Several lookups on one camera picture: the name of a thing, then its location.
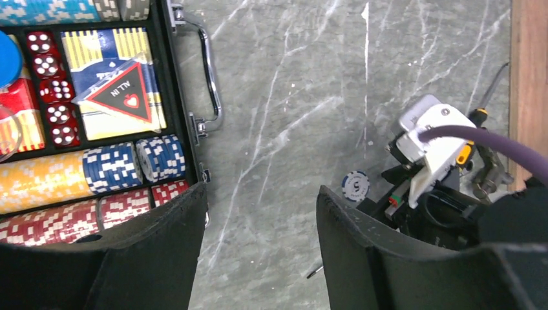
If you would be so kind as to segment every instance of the stack of poker chips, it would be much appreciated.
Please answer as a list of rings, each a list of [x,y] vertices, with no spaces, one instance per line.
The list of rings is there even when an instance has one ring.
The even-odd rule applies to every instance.
[[[0,214],[93,195],[84,175],[84,151],[0,165]]]
[[[38,246],[76,240],[151,209],[148,189],[86,200],[0,220],[0,242]]]
[[[83,170],[94,194],[141,185],[143,178],[131,142],[86,150]]]
[[[183,148],[174,134],[141,139],[137,141],[136,148],[147,180],[157,182],[185,175]]]
[[[2,0],[0,26],[143,21],[150,0]]]
[[[188,183],[184,180],[153,186],[154,205],[159,207],[179,196],[187,189]]]

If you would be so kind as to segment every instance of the wire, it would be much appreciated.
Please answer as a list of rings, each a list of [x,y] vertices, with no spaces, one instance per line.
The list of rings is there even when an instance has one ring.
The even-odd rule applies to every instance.
[[[457,125],[434,127],[419,134],[419,139],[422,142],[441,137],[471,140],[492,148],[527,169],[545,186],[548,185],[548,161],[546,158],[517,141],[487,130]]]
[[[430,212],[430,209],[428,208],[428,199],[431,197],[431,195],[436,194],[438,192],[446,195],[447,196],[446,198],[449,198],[450,200],[453,200],[449,195],[447,195],[446,193],[444,193],[442,191],[439,191],[439,190],[433,190],[433,191],[430,191],[430,192],[422,195],[421,205],[423,205],[422,210],[424,210],[424,213],[425,213],[424,215],[426,215],[425,218],[430,223],[432,223],[436,226],[442,227],[442,228],[447,228],[447,229],[455,229],[455,228],[461,228],[461,227],[467,226],[466,223],[442,223],[441,221],[437,220],[436,217]]]
[[[505,73],[505,69],[508,69],[509,65],[510,63],[505,63],[504,65],[502,65],[502,67],[500,67],[500,69],[498,69],[497,74],[495,75],[495,78],[493,79],[493,82],[491,82],[491,85],[489,85],[489,87],[487,88],[487,91],[485,92],[485,94],[481,98],[481,101],[479,102],[480,109],[485,109],[487,107],[487,104],[489,103],[489,101],[491,100],[491,97],[493,97],[493,94],[495,93],[496,87],[499,85],[500,80],[504,76],[503,73]]]

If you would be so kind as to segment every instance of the red poker chip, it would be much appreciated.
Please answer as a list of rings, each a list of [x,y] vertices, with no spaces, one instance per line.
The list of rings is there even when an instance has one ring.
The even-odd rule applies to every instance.
[[[148,189],[138,189],[101,199],[103,226],[109,229],[151,209]]]
[[[154,205],[159,207],[179,196],[187,189],[188,183],[184,180],[153,186]]]
[[[71,203],[7,218],[0,223],[0,242],[26,246],[74,242],[99,231],[96,200]]]

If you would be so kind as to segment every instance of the heart symbol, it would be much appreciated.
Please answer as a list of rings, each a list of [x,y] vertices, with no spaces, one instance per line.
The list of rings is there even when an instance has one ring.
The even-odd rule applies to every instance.
[[[137,109],[139,107],[139,97],[137,95],[125,95],[123,104],[127,107]]]

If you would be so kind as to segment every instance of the metal rod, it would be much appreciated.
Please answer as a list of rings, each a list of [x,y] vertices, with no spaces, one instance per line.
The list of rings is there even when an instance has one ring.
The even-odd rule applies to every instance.
[[[319,273],[322,269],[324,269],[324,264],[321,264],[320,267],[316,268],[316,270],[312,271],[308,276],[306,276],[307,279],[312,278],[313,275]]]

